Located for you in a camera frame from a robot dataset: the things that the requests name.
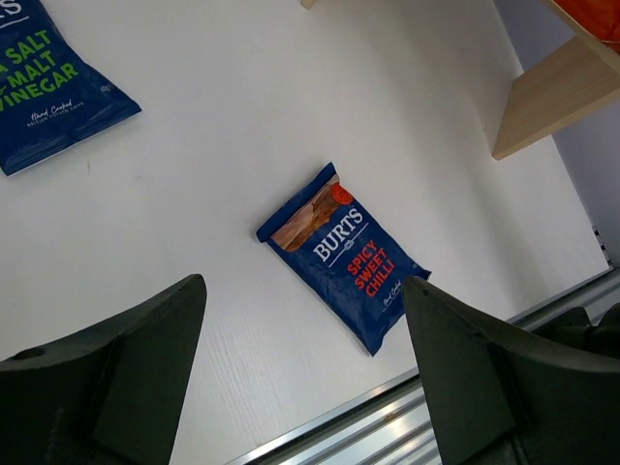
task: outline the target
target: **burts crisps bag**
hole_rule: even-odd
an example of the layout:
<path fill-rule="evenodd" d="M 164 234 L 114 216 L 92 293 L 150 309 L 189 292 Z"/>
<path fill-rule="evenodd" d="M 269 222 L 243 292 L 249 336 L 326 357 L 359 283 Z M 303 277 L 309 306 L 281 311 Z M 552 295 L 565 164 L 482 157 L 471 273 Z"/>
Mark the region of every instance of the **burts crisps bag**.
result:
<path fill-rule="evenodd" d="M 39 0 L 0 0 L 0 168 L 23 170 L 140 112 L 79 59 Z"/>
<path fill-rule="evenodd" d="M 257 232 L 374 356 L 403 316 L 406 276 L 430 272 L 410 259 L 347 190 L 333 164 Z"/>

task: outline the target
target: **white table surface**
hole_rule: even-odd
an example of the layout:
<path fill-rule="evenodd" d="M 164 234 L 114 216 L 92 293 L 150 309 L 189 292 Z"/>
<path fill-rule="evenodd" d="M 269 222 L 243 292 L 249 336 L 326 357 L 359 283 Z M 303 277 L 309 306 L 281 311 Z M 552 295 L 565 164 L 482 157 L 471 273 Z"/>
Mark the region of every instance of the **white table surface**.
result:
<path fill-rule="evenodd" d="M 0 358 L 203 274 L 173 465 L 415 366 L 404 320 L 369 357 L 254 237 L 328 161 L 434 284 L 498 317 L 606 269 L 551 139 L 491 159 L 520 72 L 491 0 L 46 4 L 144 113 L 0 179 Z"/>

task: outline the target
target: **orange object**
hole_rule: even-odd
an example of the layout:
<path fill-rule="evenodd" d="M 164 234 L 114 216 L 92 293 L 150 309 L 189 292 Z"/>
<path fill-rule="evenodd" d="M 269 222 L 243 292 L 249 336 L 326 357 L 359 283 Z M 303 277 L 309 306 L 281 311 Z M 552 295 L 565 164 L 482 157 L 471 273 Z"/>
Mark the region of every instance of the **orange object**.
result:
<path fill-rule="evenodd" d="M 553 0 L 586 31 L 620 52 L 620 0 Z"/>

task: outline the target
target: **wooden board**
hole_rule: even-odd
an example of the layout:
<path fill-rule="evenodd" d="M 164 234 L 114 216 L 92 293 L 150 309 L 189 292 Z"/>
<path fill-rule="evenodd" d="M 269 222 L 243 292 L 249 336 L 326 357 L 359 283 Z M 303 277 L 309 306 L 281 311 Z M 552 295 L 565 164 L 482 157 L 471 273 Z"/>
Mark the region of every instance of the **wooden board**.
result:
<path fill-rule="evenodd" d="M 502 160 L 619 98 L 620 74 L 577 36 L 514 81 L 493 157 Z"/>

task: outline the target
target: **red label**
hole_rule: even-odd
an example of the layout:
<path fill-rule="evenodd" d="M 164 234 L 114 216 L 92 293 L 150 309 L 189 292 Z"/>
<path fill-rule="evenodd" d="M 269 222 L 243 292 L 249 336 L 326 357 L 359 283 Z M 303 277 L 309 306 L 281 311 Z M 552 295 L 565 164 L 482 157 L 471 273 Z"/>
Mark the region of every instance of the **red label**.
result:
<path fill-rule="evenodd" d="M 353 196 L 349 194 L 349 191 L 342 187 L 339 182 L 331 186 L 331 194 L 333 195 L 333 199 L 341 205 L 348 205 L 353 202 Z"/>

